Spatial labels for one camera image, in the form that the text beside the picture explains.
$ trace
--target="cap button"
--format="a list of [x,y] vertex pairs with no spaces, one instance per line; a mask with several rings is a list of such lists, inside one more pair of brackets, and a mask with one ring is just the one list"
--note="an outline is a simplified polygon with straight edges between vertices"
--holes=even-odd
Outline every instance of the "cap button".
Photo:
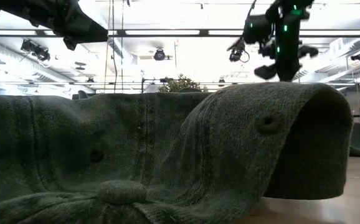
[[146,201],[144,185],[129,180],[111,180],[100,185],[97,197],[110,204],[127,204]]

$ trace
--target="wooden floor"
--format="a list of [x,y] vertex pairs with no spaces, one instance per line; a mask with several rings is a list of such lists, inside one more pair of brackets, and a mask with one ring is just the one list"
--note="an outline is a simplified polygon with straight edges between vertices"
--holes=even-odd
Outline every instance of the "wooden floor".
[[263,198],[252,215],[237,224],[360,224],[360,158],[351,157],[344,195],[319,201]]

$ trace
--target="ceiling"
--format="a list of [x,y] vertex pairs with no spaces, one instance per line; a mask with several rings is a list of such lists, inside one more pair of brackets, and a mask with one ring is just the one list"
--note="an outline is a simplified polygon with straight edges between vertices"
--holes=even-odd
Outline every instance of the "ceiling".
[[[115,0],[114,3],[112,0],[80,0],[79,4],[84,13],[93,20],[105,28],[115,30],[241,29],[251,2],[252,0],[132,0],[129,6],[127,1],[121,0]],[[271,3],[272,1],[258,0],[252,14],[264,13]],[[358,0],[316,0],[310,12],[310,20],[302,23],[302,29],[360,29]],[[3,29],[15,32],[45,28],[33,27],[24,19],[1,12],[0,30]],[[21,50],[24,39],[31,39],[35,44],[48,48],[50,61],[39,63],[35,57],[26,55]],[[350,66],[359,66],[356,62],[347,62],[345,55],[329,54],[330,43],[334,40],[336,39],[319,37],[302,39],[304,44],[317,47],[321,52],[316,58],[305,58],[301,61],[304,69],[302,75],[309,82],[318,82],[320,79],[307,79],[306,74],[315,75],[320,72],[328,77],[345,71]],[[48,77],[55,79],[54,82],[85,82],[93,78],[96,82],[109,83],[116,80],[118,83],[139,83],[143,77],[176,78],[180,73],[197,82],[217,82],[219,78],[225,78],[229,82],[262,82],[263,80],[253,74],[254,69],[273,63],[257,53],[256,45],[246,47],[250,57],[245,55],[243,60],[249,60],[247,63],[229,62],[227,48],[236,41],[231,37],[118,37],[114,41],[128,57],[122,59],[118,54],[114,54],[113,48],[107,43],[82,44],[75,51],[70,51],[65,47],[62,38],[0,37],[0,58],[6,60],[6,64],[0,65],[0,82],[19,82],[33,76],[35,82]],[[163,49],[170,60],[153,60],[156,49]],[[75,64],[77,62],[85,65],[79,66]],[[41,94],[64,97],[79,89],[93,92],[112,88],[111,85],[79,85],[76,88],[66,88],[65,85],[59,85],[59,88],[56,88],[57,85],[45,86],[54,91]],[[36,88],[37,93],[41,89],[39,86],[21,88]],[[126,84],[124,90],[121,85],[117,89],[124,93],[139,93],[141,86]]]

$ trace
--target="cap eyelet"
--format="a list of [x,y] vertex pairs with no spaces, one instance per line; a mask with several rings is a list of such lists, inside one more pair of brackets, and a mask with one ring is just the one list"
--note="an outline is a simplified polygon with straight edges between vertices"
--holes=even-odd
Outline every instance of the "cap eyelet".
[[101,162],[104,158],[104,152],[98,149],[92,149],[90,151],[90,162],[97,163]]
[[282,119],[280,113],[270,112],[258,119],[258,129],[262,134],[275,134],[280,130]]

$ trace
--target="floor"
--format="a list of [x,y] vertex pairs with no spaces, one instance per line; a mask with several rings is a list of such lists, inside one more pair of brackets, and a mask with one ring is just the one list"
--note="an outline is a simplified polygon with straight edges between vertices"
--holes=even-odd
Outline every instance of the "floor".
[[360,224],[360,158],[351,157],[344,195],[318,201],[263,198],[252,215],[236,224]]

